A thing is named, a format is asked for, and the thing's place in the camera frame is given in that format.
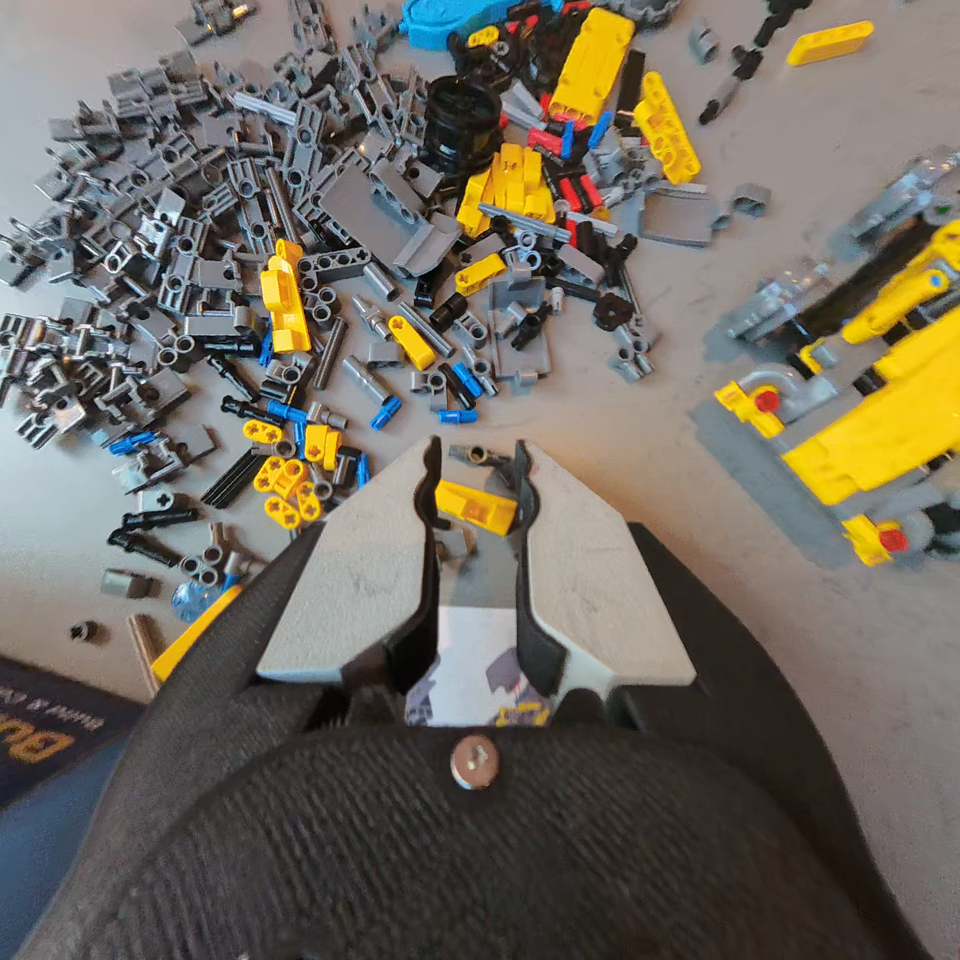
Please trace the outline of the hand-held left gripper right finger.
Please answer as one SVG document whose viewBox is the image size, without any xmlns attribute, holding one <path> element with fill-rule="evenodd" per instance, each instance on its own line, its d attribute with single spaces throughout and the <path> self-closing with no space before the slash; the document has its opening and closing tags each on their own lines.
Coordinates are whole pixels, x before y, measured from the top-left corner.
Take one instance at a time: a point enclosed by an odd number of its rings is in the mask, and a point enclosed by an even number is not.
<svg viewBox="0 0 960 960">
<path fill-rule="evenodd" d="M 516 653 L 551 727 L 603 723 L 624 691 L 697 671 L 624 516 L 528 439 L 515 445 Z"/>
</svg>

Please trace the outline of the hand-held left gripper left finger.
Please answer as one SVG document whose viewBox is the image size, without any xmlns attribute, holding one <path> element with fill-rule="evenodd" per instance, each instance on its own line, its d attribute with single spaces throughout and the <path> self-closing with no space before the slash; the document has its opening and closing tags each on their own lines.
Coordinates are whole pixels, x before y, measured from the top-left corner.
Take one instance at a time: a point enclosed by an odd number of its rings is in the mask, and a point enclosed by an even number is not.
<svg viewBox="0 0 960 960">
<path fill-rule="evenodd" d="M 310 547 L 259 677 L 411 690 L 437 655 L 439 437 L 418 440 L 333 511 Z"/>
</svg>

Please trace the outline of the yellow curved panel brick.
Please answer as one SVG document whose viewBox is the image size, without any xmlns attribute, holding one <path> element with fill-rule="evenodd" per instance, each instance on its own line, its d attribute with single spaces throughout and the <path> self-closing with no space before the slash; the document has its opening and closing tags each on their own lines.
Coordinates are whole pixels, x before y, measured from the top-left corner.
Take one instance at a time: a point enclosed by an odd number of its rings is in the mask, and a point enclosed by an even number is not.
<svg viewBox="0 0 960 960">
<path fill-rule="evenodd" d="M 278 239 L 267 269 L 260 273 L 260 294 L 270 312 L 272 350 L 276 354 L 311 352 L 299 288 L 298 264 L 303 255 L 298 244 Z"/>
<path fill-rule="evenodd" d="M 518 502 L 486 490 L 440 480 L 435 502 L 440 513 L 500 537 L 508 536 L 516 526 Z"/>
</svg>

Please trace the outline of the grey desk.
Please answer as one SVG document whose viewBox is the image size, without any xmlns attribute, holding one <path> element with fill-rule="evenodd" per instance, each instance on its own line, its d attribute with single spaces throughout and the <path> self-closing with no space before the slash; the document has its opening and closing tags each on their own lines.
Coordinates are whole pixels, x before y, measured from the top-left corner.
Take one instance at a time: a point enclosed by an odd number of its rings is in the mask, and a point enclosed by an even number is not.
<svg viewBox="0 0 960 960">
<path fill-rule="evenodd" d="M 101 104 L 106 78 L 179 47 L 185 2 L 2 2 L 2 230 L 47 203 L 48 118 Z M 798 36 L 870 19 L 859 53 L 790 69 Z M 607 367 L 606 338 L 551 338 L 552 375 L 499 397 L 476 429 L 509 450 L 529 438 L 624 516 L 639 520 L 761 640 L 841 768 L 876 861 L 937 958 L 958 951 L 958 564 L 867 569 L 809 559 L 727 474 L 691 412 L 736 373 L 714 359 L 717 319 L 754 282 L 812 253 L 912 157 L 958 143 L 958 2 L 814 2 L 781 33 L 721 118 L 690 137 L 702 182 L 724 197 L 772 190 L 765 217 L 737 217 L 707 249 L 641 245 L 635 289 L 662 338 L 635 385 Z M 105 544 L 123 507 L 113 458 L 86 442 L 40 451 L 2 410 L 2 654 L 142 701 L 125 620 L 152 608 L 179 632 L 169 599 L 124 604 L 100 593 Z M 101 625 L 97 642 L 71 624 Z"/>
</svg>

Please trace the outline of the cluster of small yellow connectors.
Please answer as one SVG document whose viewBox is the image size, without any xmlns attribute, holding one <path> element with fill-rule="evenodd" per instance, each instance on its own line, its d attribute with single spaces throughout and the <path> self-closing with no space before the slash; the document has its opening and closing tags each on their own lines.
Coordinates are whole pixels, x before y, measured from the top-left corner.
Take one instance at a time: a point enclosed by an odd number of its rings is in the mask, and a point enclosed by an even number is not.
<svg viewBox="0 0 960 960">
<path fill-rule="evenodd" d="M 324 424 L 295 423 L 296 438 L 262 418 L 246 421 L 244 436 L 251 452 L 266 459 L 251 486 L 265 496 L 264 512 L 277 526 L 297 532 L 323 519 L 333 487 L 324 478 L 332 471 L 342 445 L 342 431 Z"/>
</svg>

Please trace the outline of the building instruction booklet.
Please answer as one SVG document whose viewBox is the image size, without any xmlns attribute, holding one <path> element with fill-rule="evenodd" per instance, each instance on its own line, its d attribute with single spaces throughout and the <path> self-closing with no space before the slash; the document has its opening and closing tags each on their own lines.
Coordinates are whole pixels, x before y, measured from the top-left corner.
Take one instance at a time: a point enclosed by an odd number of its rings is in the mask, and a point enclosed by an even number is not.
<svg viewBox="0 0 960 960">
<path fill-rule="evenodd" d="M 410 727 L 545 727 L 552 705 L 523 674 L 511 608 L 441 606 L 438 654 L 408 692 Z"/>
</svg>

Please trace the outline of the clear blue round brick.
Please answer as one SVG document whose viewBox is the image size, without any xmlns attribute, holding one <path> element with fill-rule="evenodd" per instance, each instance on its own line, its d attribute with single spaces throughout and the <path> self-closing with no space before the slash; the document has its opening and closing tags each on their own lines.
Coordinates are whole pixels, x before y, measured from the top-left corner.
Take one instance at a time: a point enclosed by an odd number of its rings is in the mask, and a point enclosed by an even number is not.
<svg viewBox="0 0 960 960">
<path fill-rule="evenodd" d="M 204 584 L 196 580 L 181 582 L 173 591 L 171 608 L 175 617 L 185 624 L 196 622 L 221 596 L 218 583 Z"/>
</svg>

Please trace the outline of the black axle pin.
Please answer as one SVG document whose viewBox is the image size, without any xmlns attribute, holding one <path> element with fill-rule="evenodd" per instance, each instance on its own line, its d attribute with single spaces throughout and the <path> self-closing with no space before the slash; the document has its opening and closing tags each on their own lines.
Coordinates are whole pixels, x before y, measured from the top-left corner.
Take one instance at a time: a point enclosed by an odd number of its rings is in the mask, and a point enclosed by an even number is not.
<svg viewBox="0 0 960 960">
<path fill-rule="evenodd" d="M 201 513 L 196 508 L 168 508 L 162 510 L 143 510 L 127 512 L 121 521 L 124 532 L 150 532 L 166 529 L 186 523 L 198 522 Z"/>
<path fill-rule="evenodd" d="M 185 558 L 180 552 L 165 546 L 150 535 L 122 528 L 111 531 L 105 542 L 109 546 L 123 550 L 126 554 L 144 557 L 166 569 L 178 568 Z"/>
</svg>

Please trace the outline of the small grey brick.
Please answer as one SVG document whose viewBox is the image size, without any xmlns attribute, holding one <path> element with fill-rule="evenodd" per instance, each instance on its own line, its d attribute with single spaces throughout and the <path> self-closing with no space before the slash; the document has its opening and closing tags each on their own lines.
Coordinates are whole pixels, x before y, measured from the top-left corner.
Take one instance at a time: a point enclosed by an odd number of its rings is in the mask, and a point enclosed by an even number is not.
<svg viewBox="0 0 960 960">
<path fill-rule="evenodd" d="M 162 588 L 161 578 L 144 573 L 118 568 L 107 568 L 102 571 L 100 594 L 104 596 L 139 601 L 157 598 Z"/>
</svg>

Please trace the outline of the dark grey flat panel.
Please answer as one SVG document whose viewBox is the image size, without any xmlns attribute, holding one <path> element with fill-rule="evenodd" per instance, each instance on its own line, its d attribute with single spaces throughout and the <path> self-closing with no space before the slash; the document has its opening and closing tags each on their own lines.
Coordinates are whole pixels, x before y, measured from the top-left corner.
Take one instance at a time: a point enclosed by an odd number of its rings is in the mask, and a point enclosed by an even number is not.
<svg viewBox="0 0 960 960">
<path fill-rule="evenodd" d="M 657 190 L 644 198 L 639 214 L 641 239 L 704 249 L 714 240 L 719 205 L 707 193 Z"/>
<path fill-rule="evenodd" d="M 546 282 L 503 274 L 490 282 L 486 294 L 494 379 L 516 393 L 529 392 L 551 372 L 546 321 L 553 311 Z"/>
</svg>

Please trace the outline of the small yellow connector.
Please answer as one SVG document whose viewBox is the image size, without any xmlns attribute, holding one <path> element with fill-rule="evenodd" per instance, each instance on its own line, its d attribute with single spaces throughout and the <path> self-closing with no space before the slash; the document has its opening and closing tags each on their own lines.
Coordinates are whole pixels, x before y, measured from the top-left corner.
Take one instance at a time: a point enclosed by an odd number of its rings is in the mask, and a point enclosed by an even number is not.
<svg viewBox="0 0 960 960">
<path fill-rule="evenodd" d="M 436 353 L 424 336 L 402 315 L 391 316 L 388 321 L 390 336 L 400 346 L 403 354 L 419 372 L 428 370 L 436 361 Z"/>
<path fill-rule="evenodd" d="M 484 289 L 493 279 L 504 275 L 508 266 L 495 252 L 462 267 L 455 273 L 455 292 L 469 298 Z"/>
</svg>

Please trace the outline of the yellow toy vehicle model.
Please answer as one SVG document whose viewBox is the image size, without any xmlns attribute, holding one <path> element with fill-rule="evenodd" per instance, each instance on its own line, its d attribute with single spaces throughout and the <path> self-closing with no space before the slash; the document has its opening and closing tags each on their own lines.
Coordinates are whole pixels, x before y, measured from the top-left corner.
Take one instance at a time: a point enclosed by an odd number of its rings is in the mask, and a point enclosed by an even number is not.
<svg viewBox="0 0 960 960">
<path fill-rule="evenodd" d="M 718 331 L 750 360 L 702 445 L 818 559 L 958 559 L 958 149 L 937 146 L 769 271 Z"/>
</svg>

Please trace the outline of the dark blue printed box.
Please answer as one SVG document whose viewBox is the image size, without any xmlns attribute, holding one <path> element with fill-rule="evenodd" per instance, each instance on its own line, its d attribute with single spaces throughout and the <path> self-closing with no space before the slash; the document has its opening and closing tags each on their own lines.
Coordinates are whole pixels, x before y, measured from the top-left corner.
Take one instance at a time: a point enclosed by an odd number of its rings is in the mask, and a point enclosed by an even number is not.
<svg viewBox="0 0 960 960">
<path fill-rule="evenodd" d="M 126 738 L 145 706 L 1 658 L 1 809 Z"/>
</svg>

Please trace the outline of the dark grey curved panel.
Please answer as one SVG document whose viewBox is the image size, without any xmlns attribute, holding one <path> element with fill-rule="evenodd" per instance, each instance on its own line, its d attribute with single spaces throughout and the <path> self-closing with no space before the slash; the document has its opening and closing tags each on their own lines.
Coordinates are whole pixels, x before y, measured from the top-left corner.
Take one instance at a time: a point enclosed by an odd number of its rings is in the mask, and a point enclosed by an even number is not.
<svg viewBox="0 0 960 960">
<path fill-rule="evenodd" d="M 460 222 L 426 213 L 426 201 L 388 158 L 342 162 L 319 194 L 319 209 L 394 275 L 433 271 L 462 236 Z"/>
</svg>

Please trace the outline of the pile of mixed small bricks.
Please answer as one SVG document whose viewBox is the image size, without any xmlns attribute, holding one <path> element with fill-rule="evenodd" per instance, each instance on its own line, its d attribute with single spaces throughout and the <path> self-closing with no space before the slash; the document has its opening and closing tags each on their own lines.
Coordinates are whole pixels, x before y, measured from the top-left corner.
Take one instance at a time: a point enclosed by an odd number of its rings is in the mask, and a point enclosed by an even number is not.
<svg viewBox="0 0 960 960">
<path fill-rule="evenodd" d="M 479 210 L 490 216 L 489 228 L 476 239 L 462 232 L 434 270 L 395 280 L 398 294 L 394 299 L 381 298 L 380 287 L 364 280 L 335 285 L 342 309 L 340 324 L 328 331 L 322 364 L 311 370 L 312 389 L 316 393 L 325 390 L 334 362 L 342 360 L 343 369 L 357 378 L 376 407 L 371 429 L 387 426 L 402 406 L 395 392 L 375 377 L 381 366 L 412 365 L 411 390 L 430 398 L 431 409 L 442 425 L 475 423 L 479 398 L 498 394 L 487 313 L 491 282 L 470 297 L 457 294 L 454 283 L 460 269 L 494 253 L 507 264 L 504 275 L 511 279 L 544 279 L 552 315 L 561 312 L 565 295 L 593 303 L 598 326 L 610 321 L 613 332 L 626 335 L 625 349 L 613 358 L 625 378 L 638 379 L 651 372 L 646 357 L 650 338 L 644 333 L 627 270 L 638 238 L 626 233 L 615 245 L 617 230 L 603 219 L 611 206 L 638 190 L 650 194 L 670 189 L 694 192 L 697 188 L 691 182 L 669 182 L 635 125 L 633 112 L 641 98 L 644 57 L 631 45 L 595 124 L 548 115 L 573 42 L 593 8 L 609 10 L 604 2 L 517 2 L 508 9 L 505 20 L 476 30 L 466 39 L 450 33 L 446 49 L 441 51 L 411 47 L 396 22 L 398 33 L 383 54 L 383 62 L 415 65 L 426 77 L 427 87 L 439 77 L 459 76 L 495 90 L 501 99 L 502 144 L 498 152 L 510 143 L 541 154 L 556 221 L 541 222 L 481 202 Z M 422 163 L 439 176 L 432 203 L 438 212 L 457 219 L 471 176 L 442 174 Z M 434 350 L 436 361 L 425 371 L 415 369 L 391 336 L 388 322 L 395 315 L 410 321 Z M 297 438 L 294 424 L 341 430 L 337 465 L 322 475 L 333 488 L 332 497 L 364 486 L 370 478 L 367 455 L 344 440 L 348 421 L 323 405 L 307 412 L 294 404 L 296 397 L 249 404 L 244 397 L 227 395 L 222 411 L 244 424 L 262 419 L 279 426 L 291 441 Z M 255 474 L 265 459 L 247 450 L 200 502 L 214 510 L 228 509 L 246 487 L 253 489 Z"/>
</svg>

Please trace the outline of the heap of yellow ribbed bricks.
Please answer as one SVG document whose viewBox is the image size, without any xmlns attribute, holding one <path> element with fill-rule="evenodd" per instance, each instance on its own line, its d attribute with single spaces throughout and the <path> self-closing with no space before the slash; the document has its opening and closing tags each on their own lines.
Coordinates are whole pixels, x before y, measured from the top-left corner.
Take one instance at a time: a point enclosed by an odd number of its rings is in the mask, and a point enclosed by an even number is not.
<svg viewBox="0 0 960 960">
<path fill-rule="evenodd" d="M 491 216 L 480 211 L 481 203 L 554 224 L 556 213 L 542 155 L 529 147 L 506 143 L 494 154 L 489 167 L 467 180 L 457 221 L 470 239 L 490 227 Z"/>
</svg>

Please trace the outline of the wide yellow holed beam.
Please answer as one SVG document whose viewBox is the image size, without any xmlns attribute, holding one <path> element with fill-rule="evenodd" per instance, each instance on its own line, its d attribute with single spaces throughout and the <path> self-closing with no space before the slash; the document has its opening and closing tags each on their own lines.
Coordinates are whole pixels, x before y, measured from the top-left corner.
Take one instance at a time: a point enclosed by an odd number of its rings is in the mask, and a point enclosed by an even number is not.
<svg viewBox="0 0 960 960">
<path fill-rule="evenodd" d="M 660 73 L 647 71 L 643 75 L 632 117 L 669 183 L 692 182 L 702 164 Z"/>
</svg>

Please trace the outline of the black toy wheel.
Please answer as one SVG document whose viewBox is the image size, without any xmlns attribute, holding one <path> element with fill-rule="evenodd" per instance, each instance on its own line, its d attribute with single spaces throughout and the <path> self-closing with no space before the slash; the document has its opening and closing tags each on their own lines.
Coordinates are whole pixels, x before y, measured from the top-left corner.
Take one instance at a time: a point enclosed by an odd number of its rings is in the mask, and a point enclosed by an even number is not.
<svg viewBox="0 0 960 960">
<path fill-rule="evenodd" d="M 441 174 L 470 177 L 491 165 L 502 144 L 501 99 L 474 78 L 432 80 L 424 118 L 420 159 Z"/>
</svg>

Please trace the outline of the yellow flat panel brick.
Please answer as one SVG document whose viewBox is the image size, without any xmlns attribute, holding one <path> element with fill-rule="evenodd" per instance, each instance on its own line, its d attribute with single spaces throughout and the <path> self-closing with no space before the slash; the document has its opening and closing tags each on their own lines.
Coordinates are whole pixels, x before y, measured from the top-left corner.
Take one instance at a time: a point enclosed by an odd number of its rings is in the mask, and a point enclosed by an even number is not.
<svg viewBox="0 0 960 960">
<path fill-rule="evenodd" d="M 594 7 L 582 23 L 561 69 L 548 107 L 587 126 L 596 123 L 614 87 L 636 24 L 603 7 Z"/>
</svg>

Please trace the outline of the short yellow holed beam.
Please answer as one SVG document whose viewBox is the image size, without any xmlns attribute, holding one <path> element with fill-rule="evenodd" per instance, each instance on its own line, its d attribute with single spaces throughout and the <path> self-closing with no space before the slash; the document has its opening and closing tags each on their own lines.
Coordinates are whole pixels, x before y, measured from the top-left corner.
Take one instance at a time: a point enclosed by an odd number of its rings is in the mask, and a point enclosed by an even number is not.
<svg viewBox="0 0 960 960">
<path fill-rule="evenodd" d="M 800 36 L 786 58 L 791 67 L 810 66 L 857 53 L 869 41 L 875 25 L 861 20 Z"/>
</svg>

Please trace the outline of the blue brick separator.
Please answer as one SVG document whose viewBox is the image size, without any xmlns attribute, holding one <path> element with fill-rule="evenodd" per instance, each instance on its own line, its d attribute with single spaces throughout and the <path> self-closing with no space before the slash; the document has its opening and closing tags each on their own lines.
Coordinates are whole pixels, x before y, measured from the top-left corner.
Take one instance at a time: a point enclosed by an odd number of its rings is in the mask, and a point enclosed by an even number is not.
<svg viewBox="0 0 960 960">
<path fill-rule="evenodd" d="M 407 1 L 402 5 L 399 30 L 411 47 L 426 51 L 447 49 L 449 35 L 465 40 L 470 34 L 507 18 L 517 1 Z"/>
</svg>

